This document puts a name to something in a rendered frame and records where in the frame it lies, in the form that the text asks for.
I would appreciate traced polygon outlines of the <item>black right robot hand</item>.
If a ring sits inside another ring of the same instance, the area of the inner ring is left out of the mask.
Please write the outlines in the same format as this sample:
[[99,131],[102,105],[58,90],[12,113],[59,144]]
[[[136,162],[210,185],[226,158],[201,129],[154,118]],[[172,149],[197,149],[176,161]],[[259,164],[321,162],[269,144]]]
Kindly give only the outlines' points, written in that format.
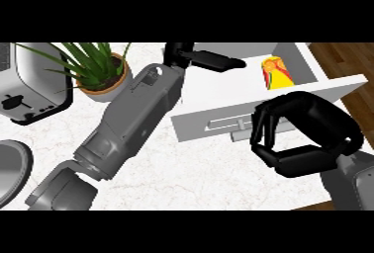
[[[275,151],[279,118],[316,143]],[[318,95],[297,91],[263,102],[251,115],[251,150],[279,175],[296,178],[337,168],[337,157],[353,154],[364,143],[355,119]]]

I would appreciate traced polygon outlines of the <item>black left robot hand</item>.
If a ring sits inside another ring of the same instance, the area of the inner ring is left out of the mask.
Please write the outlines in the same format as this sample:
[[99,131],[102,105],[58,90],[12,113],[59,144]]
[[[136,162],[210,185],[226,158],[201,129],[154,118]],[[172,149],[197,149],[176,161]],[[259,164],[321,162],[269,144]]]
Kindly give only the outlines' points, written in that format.
[[164,64],[182,69],[192,65],[219,73],[247,66],[245,61],[238,58],[206,50],[195,51],[192,42],[166,43]]

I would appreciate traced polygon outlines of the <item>white drawer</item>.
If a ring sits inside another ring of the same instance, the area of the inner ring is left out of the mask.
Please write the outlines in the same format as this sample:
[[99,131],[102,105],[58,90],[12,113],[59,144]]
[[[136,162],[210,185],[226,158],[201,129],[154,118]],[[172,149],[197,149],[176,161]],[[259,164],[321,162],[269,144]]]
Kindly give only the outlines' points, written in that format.
[[271,91],[262,70],[262,62],[271,56],[284,60],[296,85],[328,80],[309,46],[303,42],[200,42],[197,50],[240,58],[245,61],[244,68],[222,73],[200,67],[186,69],[186,79],[182,89],[182,104],[173,109],[172,116],[180,112],[211,110],[219,106],[247,103],[253,94]]
[[253,94],[247,103],[219,106],[216,109],[195,112],[180,112],[172,116],[179,142],[228,133],[232,141],[250,138],[251,118],[254,107],[277,96],[296,91],[311,92],[334,103],[345,95],[367,83],[362,74],[328,79],[311,84],[297,85],[279,90],[260,91]]

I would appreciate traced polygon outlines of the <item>yellow and red cup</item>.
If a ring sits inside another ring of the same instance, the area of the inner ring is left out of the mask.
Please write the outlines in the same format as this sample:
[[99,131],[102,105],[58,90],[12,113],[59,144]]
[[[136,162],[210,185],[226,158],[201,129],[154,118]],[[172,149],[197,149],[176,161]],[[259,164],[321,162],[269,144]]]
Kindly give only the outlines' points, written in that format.
[[293,87],[296,85],[293,76],[279,56],[268,57],[262,62],[262,70],[269,90]]

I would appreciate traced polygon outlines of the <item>white drawer front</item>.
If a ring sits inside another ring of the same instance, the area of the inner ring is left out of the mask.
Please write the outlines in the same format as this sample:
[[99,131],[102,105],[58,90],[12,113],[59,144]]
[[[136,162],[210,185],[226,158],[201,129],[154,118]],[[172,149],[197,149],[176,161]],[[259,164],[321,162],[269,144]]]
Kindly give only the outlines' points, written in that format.
[[334,103],[345,95],[367,83],[362,74],[328,79],[311,84],[297,85],[279,90],[260,91],[253,94],[247,103],[219,106],[216,109],[195,112],[180,112],[172,116],[179,142],[228,133],[232,141],[250,138],[251,118],[254,107],[277,96],[296,91],[311,92]]

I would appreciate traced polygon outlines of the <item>green potted plant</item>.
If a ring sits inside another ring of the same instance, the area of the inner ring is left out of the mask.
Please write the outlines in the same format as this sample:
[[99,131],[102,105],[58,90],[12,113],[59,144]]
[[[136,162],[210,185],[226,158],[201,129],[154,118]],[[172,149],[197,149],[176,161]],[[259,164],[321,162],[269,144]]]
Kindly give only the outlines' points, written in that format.
[[126,59],[129,49],[126,48],[124,52],[118,54],[111,51],[108,42],[64,42],[62,48],[49,42],[49,47],[61,56],[53,56],[41,49],[18,42],[16,46],[62,67],[62,70],[47,68],[47,71],[71,78],[75,81],[75,86],[65,88],[65,90],[78,89],[95,102],[111,102],[133,80]]

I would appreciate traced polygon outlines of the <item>silver toaster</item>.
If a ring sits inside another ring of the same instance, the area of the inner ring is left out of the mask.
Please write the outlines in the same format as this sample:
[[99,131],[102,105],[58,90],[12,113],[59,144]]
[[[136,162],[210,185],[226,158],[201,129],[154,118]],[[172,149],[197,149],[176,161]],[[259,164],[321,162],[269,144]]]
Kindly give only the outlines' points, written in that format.
[[0,115],[27,126],[73,103],[68,69],[10,42],[0,42]]

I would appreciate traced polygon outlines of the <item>round grey sink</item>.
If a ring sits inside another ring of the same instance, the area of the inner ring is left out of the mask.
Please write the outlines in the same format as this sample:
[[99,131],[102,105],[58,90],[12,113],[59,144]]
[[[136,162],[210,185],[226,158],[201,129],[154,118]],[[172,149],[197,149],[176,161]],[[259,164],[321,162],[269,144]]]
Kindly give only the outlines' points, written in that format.
[[28,145],[18,140],[0,140],[0,209],[22,191],[33,166],[34,156]]

